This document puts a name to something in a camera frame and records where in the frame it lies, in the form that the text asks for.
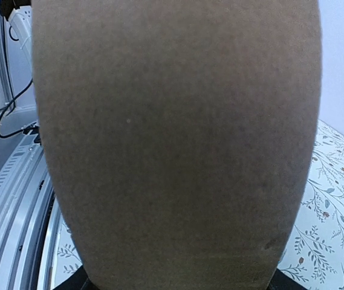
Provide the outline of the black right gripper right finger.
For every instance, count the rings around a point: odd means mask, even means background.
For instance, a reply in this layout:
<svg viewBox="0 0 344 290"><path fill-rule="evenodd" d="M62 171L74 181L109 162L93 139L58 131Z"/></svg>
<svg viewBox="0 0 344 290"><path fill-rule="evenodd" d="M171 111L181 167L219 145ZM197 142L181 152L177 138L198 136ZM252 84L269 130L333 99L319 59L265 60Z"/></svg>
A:
<svg viewBox="0 0 344 290"><path fill-rule="evenodd" d="M306 288L277 269L267 286L267 290L306 290Z"/></svg>

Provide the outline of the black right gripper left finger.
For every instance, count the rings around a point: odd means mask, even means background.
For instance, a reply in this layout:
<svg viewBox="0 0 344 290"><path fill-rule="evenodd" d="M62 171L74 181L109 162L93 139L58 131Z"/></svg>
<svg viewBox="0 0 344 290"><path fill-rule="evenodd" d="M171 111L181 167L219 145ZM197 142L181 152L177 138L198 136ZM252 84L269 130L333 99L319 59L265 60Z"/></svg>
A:
<svg viewBox="0 0 344 290"><path fill-rule="evenodd" d="M95 290L95 285L89 279L84 267L80 267L54 290Z"/></svg>

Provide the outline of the brown cardboard box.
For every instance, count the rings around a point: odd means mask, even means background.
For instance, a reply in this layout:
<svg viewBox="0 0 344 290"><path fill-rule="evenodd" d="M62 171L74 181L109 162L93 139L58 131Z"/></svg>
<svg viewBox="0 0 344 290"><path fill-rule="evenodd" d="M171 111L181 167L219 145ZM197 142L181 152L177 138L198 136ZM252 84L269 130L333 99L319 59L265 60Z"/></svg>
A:
<svg viewBox="0 0 344 290"><path fill-rule="evenodd" d="M33 1L49 173L99 289L265 289L316 134L317 1Z"/></svg>

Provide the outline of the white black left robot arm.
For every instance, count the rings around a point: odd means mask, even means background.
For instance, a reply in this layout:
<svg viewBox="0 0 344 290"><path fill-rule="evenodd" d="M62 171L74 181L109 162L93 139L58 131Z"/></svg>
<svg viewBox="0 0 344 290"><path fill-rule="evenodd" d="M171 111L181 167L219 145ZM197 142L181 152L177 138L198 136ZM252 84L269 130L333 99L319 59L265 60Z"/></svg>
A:
<svg viewBox="0 0 344 290"><path fill-rule="evenodd" d="M31 1L0 1L0 70L6 98L13 102L13 92L9 70L7 38L14 37L23 52L28 69L32 70L32 7Z"/></svg>

